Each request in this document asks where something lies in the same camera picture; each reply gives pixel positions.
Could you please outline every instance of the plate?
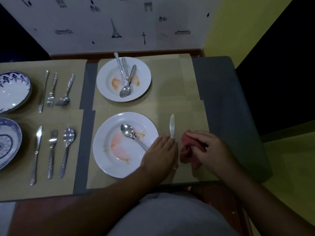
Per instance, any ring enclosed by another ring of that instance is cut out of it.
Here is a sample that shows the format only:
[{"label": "plate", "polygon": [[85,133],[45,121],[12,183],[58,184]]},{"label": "plate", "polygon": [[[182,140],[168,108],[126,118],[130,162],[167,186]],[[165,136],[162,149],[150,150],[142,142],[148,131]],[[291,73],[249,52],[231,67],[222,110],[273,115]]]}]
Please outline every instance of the plate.
[{"label": "plate", "polygon": [[134,172],[145,153],[135,140],[122,134],[121,124],[132,126],[139,140],[147,147],[158,137],[154,124],[139,113],[125,112],[107,119],[96,132],[93,154],[97,165],[116,178],[124,178]]},{"label": "plate", "polygon": [[0,118],[0,170],[16,155],[22,142],[22,131],[11,119]]},{"label": "plate", "polygon": [[119,96],[119,92],[123,88],[123,82],[116,59],[106,63],[100,69],[96,78],[97,88],[99,89],[100,93],[112,101],[128,102],[139,98],[147,91],[151,83],[151,72],[145,63],[139,59],[131,57],[125,58],[129,74],[131,73],[132,66],[134,64],[137,66],[136,74],[131,80],[131,87],[133,91],[129,96],[125,98],[121,98]]},{"label": "plate", "polygon": [[31,94],[31,82],[26,74],[8,71],[0,74],[0,113],[16,109],[26,102]]}]

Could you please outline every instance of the table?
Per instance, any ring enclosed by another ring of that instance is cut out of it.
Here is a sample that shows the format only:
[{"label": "table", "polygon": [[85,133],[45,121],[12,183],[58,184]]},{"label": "table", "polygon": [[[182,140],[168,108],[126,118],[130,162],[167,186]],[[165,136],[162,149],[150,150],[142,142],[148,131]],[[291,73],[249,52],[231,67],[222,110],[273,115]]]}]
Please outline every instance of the table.
[{"label": "table", "polygon": [[[238,81],[227,56],[192,59],[200,99],[204,101],[209,130],[228,143],[251,175],[264,182],[272,170]],[[73,194],[87,192],[86,183],[95,111],[92,110],[97,63],[87,63],[80,109],[84,109]]]}]

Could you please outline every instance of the placemat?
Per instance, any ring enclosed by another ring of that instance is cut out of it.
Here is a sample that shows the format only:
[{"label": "placemat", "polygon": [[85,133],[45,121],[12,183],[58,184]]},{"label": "placemat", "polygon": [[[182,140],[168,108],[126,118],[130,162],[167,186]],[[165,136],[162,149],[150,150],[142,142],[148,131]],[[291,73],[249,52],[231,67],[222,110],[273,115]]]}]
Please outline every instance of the placemat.
[{"label": "placemat", "polygon": [[[180,141],[181,135],[187,131],[187,129],[209,130],[204,104],[201,100],[152,103],[147,98],[143,100],[143,104],[133,105],[132,102],[128,104],[129,106],[121,106],[119,104],[111,105],[110,103],[105,103],[102,108],[99,108],[95,112],[87,188],[106,187],[117,180],[104,173],[98,167],[93,155],[93,140],[98,128],[106,119],[115,114],[121,112],[137,112],[143,114],[155,124],[160,135],[170,134],[169,120],[171,114],[175,114],[175,138],[179,142],[179,149],[182,148]],[[162,184],[210,181],[216,179],[214,175],[203,167],[192,171],[190,164],[179,162],[179,168],[173,171]]]},{"label": "placemat", "polygon": [[[22,145],[13,160],[0,170],[0,201],[38,198],[73,193],[79,151],[83,110],[67,111],[54,107],[54,111],[33,112],[20,118],[12,117],[22,129]],[[31,171],[36,148],[36,131],[43,126],[42,139],[37,161],[37,181],[30,186]],[[75,129],[76,138],[69,146],[65,176],[60,179],[59,171],[65,151],[63,133],[67,127]],[[50,131],[58,130],[55,145],[52,179],[48,179]]]},{"label": "placemat", "polygon": [[[186,101],[200,100],[192,60],[189,54],[157,55],[138,57],[150,69],[152,82],[149,89],[139,99],[132,101],[139,104],[145,98],[150,102],[156,101]],[[101,59],[98,70],[112,59]],[[106,99],[95,85],[93,110],[106,102],[115,102]]]},{"label": "placemat", "polygon": [[57,108],[57,106],[54,106],[53,108],[48,107],[46,104],[55,73],[58,74],[58,80],[54,91],[55,103],[65,95],[68,82],[71,75],[74,74],[76,77],[69,92],[70,103],[60,108],[65,111],[79,109],[86,62],[87,60],[48,60],[0,63],[0,73],[12,70],[23,72],[30,78],[32,84],[32,93],[27,102],[18,109],[6,113],[7,117],[14,117],[16,115],[25,116],[29,113],[38,111],[46,70],[49,71],[49,76],[46,84],[43,112],[53,111],[54,108]]}]

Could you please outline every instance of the eiffel tower print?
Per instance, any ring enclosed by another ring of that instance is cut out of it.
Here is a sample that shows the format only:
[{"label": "eiffel tower print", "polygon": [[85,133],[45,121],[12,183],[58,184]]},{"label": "eiffel tower print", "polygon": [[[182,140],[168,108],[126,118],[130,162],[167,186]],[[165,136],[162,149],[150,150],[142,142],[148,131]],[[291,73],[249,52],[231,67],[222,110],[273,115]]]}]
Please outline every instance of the eiffel tower print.
[{"label": "eiffel tower print", "polygon": [[119,38],[119,37],[122,37],[122,36],[118,33],[118,31],[116,30],[112,19],[111,19],[111,22],[112,22],[112,26],[113,26],[113,35],[112,35],[112,38]]}]

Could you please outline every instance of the wallpaper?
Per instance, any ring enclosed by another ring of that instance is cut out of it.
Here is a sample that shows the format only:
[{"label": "wallpaper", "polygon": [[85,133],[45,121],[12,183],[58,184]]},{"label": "wallpaper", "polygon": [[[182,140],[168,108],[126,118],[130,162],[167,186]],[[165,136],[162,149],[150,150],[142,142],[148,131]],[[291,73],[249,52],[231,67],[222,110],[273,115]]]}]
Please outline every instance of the wallpaper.
[{"label": "wallpaper", "polygon": [[50,55],[202,48],[220,2],[0,0]]}]

